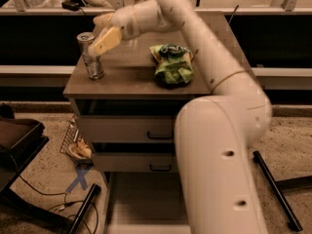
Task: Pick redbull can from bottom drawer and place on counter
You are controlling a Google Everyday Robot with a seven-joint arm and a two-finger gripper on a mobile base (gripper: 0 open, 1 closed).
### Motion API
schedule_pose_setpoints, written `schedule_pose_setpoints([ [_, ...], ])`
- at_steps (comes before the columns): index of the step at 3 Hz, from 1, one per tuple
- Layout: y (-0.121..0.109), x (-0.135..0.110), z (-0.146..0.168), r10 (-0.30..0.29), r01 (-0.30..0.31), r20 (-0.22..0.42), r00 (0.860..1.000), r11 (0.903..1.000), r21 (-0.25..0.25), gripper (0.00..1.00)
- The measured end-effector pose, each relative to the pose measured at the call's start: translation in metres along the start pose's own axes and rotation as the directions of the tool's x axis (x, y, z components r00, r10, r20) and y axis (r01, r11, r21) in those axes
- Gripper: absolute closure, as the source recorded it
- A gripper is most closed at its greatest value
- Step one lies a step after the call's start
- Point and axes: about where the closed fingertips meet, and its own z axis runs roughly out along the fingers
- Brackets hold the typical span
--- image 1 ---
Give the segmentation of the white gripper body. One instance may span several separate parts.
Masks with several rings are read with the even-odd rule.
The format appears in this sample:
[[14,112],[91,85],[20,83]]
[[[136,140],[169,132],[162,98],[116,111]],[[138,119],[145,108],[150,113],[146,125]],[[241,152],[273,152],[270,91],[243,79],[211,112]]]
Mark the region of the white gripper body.
[[125,40],[134,39],[148,32],[167,32],[170,23],[162,14],[157,0],[147,0],[117,10],[110,21],[119,27]]

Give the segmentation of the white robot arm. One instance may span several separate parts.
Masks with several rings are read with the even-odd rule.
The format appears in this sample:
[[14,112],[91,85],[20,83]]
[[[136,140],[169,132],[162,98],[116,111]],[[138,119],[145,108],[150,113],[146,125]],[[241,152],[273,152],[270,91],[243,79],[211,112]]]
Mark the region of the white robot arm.
[[148,0],[95,17],[92,55],[147,32],[179,30],[207,97],[175,120],[175,153],[192,234],[267,234],[248,147],[269,126],[272,106],[224,15],[200,15],[191,0]]

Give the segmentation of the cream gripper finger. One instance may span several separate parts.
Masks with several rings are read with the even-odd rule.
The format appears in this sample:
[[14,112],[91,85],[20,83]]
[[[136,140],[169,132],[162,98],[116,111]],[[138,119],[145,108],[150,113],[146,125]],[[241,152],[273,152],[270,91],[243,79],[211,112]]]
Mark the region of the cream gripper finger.
[[100,33],[103,29],[109,28],[111,26],[110,21],[112,17],[113,13],[96,16],[93,19],[93,23],[95,24],[94,33]]
[[105,28],[98,38],[88,48],[90,56],[100,56],[117,47],[122,41],[122,32],[119,27]]

